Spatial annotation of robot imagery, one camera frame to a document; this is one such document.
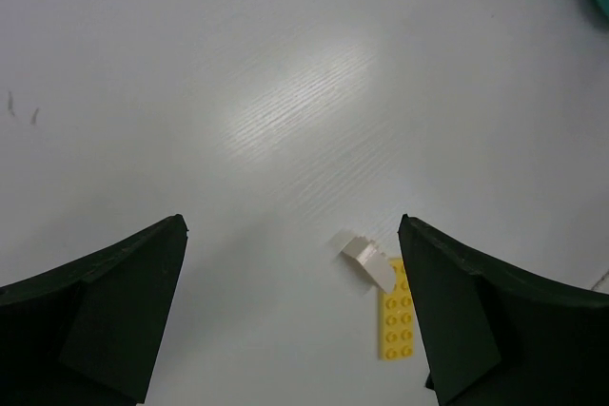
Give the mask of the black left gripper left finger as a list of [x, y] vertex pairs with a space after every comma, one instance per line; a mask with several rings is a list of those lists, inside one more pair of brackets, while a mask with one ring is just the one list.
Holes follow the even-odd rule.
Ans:
[[2, 286], [2, 404], [143, 404], [186, 248], [176, 214]]

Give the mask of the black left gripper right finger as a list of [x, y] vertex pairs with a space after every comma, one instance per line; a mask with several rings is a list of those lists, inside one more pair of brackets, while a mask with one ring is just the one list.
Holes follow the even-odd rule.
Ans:
[[441, 405], [605, 405], [608, 297], [403, 216], [399, 240]]

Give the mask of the yellow long lego plate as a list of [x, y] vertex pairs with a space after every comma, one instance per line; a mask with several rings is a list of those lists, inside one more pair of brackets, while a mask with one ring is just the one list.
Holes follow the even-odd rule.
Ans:
[[403, 260], [389, 260], [396, 279], [390, 293], [378, 294], [378, 356], [380, 360], [395, 361], [414, 353], [415, 312]]

